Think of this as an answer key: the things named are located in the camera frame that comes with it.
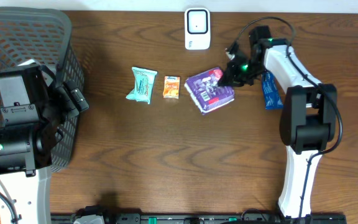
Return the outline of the blue Oreo cookie pack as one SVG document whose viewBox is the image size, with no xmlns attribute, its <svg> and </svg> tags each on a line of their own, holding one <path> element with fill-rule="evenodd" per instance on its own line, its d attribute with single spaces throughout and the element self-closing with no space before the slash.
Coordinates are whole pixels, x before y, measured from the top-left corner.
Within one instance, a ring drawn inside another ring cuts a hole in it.
<svg viewBox="0 0 358 224">
<path fill-rule="evenodd" d="M 280 110 L 283 108 L 283 102 L 278 93 L 275 78 L 270 72 L 264 72 L 262 74 L 262 91 L 266 110 Z"/>
</svg>

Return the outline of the green wet wipes pack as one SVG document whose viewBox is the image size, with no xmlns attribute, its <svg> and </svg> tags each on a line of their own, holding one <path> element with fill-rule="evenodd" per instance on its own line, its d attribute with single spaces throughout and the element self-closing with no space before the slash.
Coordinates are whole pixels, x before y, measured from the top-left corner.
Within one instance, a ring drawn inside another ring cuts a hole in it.
<svg viewBox="0 0 358 224">
<path fill-rule="evenodd" d="M 158 72 L 139 67 L 132 67 L 132 72 L 135 77 L 134 89 L 130 91 L 126 99 L 146 102 L 149 105 Z"/>
</svg>

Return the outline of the red purple pad pack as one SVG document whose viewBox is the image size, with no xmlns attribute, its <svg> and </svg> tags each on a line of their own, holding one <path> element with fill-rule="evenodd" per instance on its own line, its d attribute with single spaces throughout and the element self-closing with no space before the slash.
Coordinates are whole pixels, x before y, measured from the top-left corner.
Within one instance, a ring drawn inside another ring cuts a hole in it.
<svg viewBox="0 0 358 224">
<path fill-rule="evenodd" d="M 234 101 L 234 90 L 231 86 L 218 86 L 222 76 L 223 71 L 215 67 L 186 79 L 184 87 L 202 114 Z"/>
</svg>

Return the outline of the orange tissue pack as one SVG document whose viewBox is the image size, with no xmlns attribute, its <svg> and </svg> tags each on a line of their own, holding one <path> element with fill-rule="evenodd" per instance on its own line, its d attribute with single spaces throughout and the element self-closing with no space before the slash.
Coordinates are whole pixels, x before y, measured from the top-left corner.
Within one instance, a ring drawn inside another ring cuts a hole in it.
<svg viewBox="0 0 358 224">
<path fill-rule="evenodd" d="M 180 93 L 180 77 L 165 76 L 163 97 L 179 99 Z"/>
</svg>

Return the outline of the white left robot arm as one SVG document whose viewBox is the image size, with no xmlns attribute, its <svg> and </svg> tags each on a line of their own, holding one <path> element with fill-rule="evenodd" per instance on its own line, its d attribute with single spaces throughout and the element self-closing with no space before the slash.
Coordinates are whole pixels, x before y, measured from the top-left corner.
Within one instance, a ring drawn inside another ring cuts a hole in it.
<svg viewBox="0 0 358 224">
<path fill-rule="evenodd" d="M 60 126 L 89 108 L 78 85 L 45 65 L 0 72 L 0 221 L 51 223 L 52 149 Z"/>
</svg>

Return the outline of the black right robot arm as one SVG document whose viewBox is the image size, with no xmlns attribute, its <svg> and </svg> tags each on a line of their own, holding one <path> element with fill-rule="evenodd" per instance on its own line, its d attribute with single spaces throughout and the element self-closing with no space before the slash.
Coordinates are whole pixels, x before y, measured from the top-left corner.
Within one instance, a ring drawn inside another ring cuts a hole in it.
<svg viewBox="0 0 358 224">
<path fill-rule="evenodd" d="M 322 155 L 336 131 L 342 131 L 336 105 L 337 90 L 323 84 L 297 58 L 291 42 L 274 38 L 268 26 L 249 32 L 251 54 L 244 55 L 234 42 L 226 53 L 230 58 L 220 86 L 253 85 L 270 72 L 285 92 L 280 117 L 280 137 L 287 150 L 285 181 L 278 206 L 284 218 L 301 220 L 311 214 L 311 190 Z"/>
</svg>

